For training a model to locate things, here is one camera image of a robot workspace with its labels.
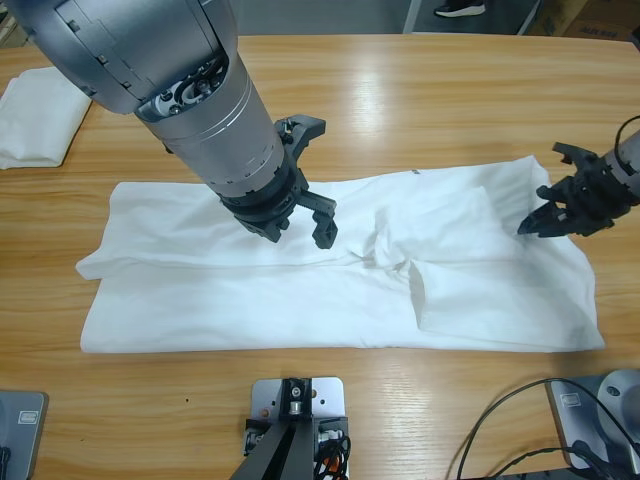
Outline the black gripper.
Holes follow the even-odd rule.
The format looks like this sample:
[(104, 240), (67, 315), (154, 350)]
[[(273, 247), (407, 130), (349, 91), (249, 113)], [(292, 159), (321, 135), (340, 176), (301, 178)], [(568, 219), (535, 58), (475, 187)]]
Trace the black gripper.
[(312, 233), (319, 249), (330, 249), (338, 227), (334, 221), (337, 203), (327, 197), (302, 192), (308, 187), (295, 160), (285, 159), (275, 171), (273, 179), (263, 188), (240, 197), (220, 195), (222, 204), (249, 232), (277, 243), (289, 225), (288, 217), (299, 205), (313, 212), (316, 227)]
[[(573, 163), (573, 177), (536, 189), (537, 196), (549, 202), (525, 217), (517, 229), (519, 235), (590, 236), (612, 228), (615, 219), (639, 205), (639, 196), (614, 177), (613, 168), (603, 158), (587, 155)], [(566, 202), (566, 207), (554, 202)]]

